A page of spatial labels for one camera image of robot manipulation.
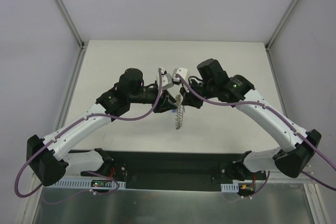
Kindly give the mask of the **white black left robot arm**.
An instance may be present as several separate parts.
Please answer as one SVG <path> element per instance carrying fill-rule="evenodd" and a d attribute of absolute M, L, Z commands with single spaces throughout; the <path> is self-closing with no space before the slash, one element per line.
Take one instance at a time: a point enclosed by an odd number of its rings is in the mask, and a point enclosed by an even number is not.
<path fill-rule="evenodd" d="M 151 113 L 163 113 L 176 108 L 176 100 L 168 89 L 172 77 L 160 69 L 154 83 L 144 85 L 143 73 L 129 68 L 119 81 L 98 97 L 81 116 L 70 124 L 42 138 L 33 135 L 27 141 L 28 166 L 43 186 L 51 186 L 65 174 L 110 173 L 110 158 L 103 150 L 70 153 L 73 147 L 93 132 L 114 121 L 138 121 Z"/>

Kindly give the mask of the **silver disc with key rings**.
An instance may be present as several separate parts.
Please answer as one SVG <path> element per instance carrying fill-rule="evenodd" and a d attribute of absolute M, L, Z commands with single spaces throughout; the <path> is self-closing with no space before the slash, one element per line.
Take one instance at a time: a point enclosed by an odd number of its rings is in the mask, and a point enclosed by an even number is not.
<path fill-rule="evenodd" d="M 175 110 L 175 129 L 179 130 L 183 125 L 184 106 L 182 105 L 183 97 L 178 94 L 176 97 L 177 108 Z"/>

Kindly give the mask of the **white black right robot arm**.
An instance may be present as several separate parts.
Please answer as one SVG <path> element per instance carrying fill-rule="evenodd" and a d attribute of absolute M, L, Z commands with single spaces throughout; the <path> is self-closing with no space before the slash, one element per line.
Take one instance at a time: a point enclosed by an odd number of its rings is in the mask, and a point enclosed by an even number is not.
<path fill-rule="evenodd" d="M 246 151 L 225 168 L 232 179 L 246 180 L 262 170 L 278 170 L 290 178 L 297 178 L 315 154 L 321 140 L 317 130 L 307 131 L 289 120 L 255 89 L 245 77 L 229 77 L 215 59 L 207 59 L 197 66 L 201 79 L 189 81 L 183 70 L 176 70 L 173 79 L 182 84 L 183 105 L 200 108 L 204 102 L 231 106 L 244 113 L 264 129 L 278 147 L 261 152 Z"/>

